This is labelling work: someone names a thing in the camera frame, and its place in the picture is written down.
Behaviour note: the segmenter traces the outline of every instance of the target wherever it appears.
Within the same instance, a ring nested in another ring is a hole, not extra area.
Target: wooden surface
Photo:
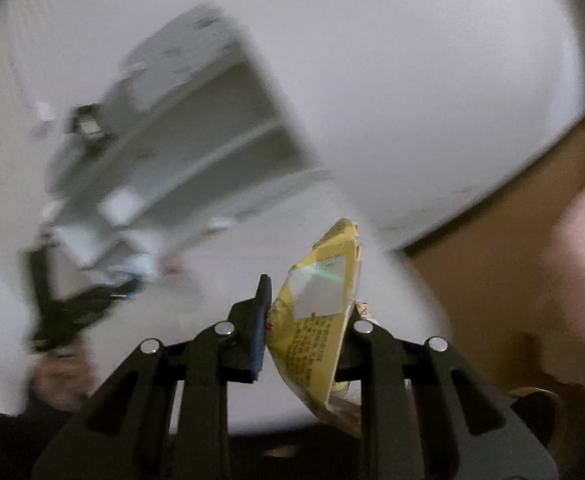
[[[450,316],[456,348],[504,391],[546,381],[527,337],[539,322],[539,258],[584,187],[585,119],[505,189],[408,251]]]

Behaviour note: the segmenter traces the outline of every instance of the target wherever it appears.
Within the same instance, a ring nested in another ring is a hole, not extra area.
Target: plastic wrapper
[[[361,434],[358,384],[335,383],[343,336],[357,307],[361,245],[357,225],[341,218],[288,277],[268,313],[266,343],[288,387],[312,413],[354,436]]]

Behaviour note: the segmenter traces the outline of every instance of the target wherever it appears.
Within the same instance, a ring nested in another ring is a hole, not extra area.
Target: shelf
[[[99,212],[115,228],[128,226],[197,174],[216,163],[222,162],[260,137],[266,136],[282,127],[278,120],[263,121],[163,181],[156,178],[156,173],[153,174],[153,180],[159,181],[159,184],[155,186],[146,185],[144,190],[143,187],[136,186],[135,181],[131,181],[129,185],[118,187],[99,203]]]
[[[117,161],[121,160],[122,151],[130,149],[130,145],[133,144],[138,137],[144,139],[146,136],[143,134],[157,120],[161,120],[162,117],[170,113],[174,107],[183,104],[183,102],[190,101],[192,94],[197,90],[205,87],[207,84],[220,76],[225,75],[227,72],[232,72],[234,68],[245,66],[246,69],[248,69],[246,61],[246,56],[243,53],[232,53],[200,72],[197,72],[187,83],[170,92],[162,102],[153,106],[150,112],[146,113],[128,109],[128,112],[133,112],[132,115],[134,115],[134,117],[128,116],[128,120],[125,123],[127,125],[125,131],[117,132],[118,134],[123,135],[123,137],[95,162],[82,168],[80,174],[74,177],[72,184],[63,189],[62,195],[66,198],[66,203],[60,214],[64,212],[64,209],[67,206],[71,206],[75,201],[80,200],[83,194],[85,194],[86,191],[89,191],[97,180],[101,179],[101,177],[108,173],[109,169],[115,165]],[[119,87],[119,91],[121,91],[121,88],[123,87],[125,87],[125,84]],[[108,97],[106,97],[104,107],[108,108],[108,106]]]
[[[217,218],[232,218],[242,222],[249,216],[269,208],[275,202],[284,200],[292,193],[325,178],[327,171],[318,169],[285,174],[210,202],[168,228],[165,223],[152,218],[151,221],[139,222],[133,229],[122,234],[140,251],[162,254],[195,243],[215,231],[211,229],[211,224]]]
[[[304,167],[304,158],[290,136],[284,130],[273,130],[195,174],[148,209],[141,219],[152,219],[170,230],[179,220],[210,203]]]
[[[52,234],[80,269],[92,267],[117,243],[116,233],[94,211],[67,212],[64,220],[52,228]]]

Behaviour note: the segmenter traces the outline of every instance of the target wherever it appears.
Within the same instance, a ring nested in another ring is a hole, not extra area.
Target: bolt head
[[[353,328],[360,334],[369,334],[374,329],[374,325],[365,319],[360,319],[354,322]]]
[[[145,339],[141,342],[140,348],[144,354],[154,354],[161,348],[161,343],[156,339]]]
[[[235,331],[235,326],[229,321],[220,321],[214,326],[214,331],[219,335],[230,335]]]

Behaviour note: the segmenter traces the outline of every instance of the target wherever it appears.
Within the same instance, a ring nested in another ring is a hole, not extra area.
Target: black mount bracket
[[[256,380],[270,304],[263,275],[252,300],[194,340],[146,339],[52,441],[32,480],[229,479],[226,385]],[[541,443],[443,338],[397,340],[355,313],[336,380],[361,381],[363,480],[559,478]]]

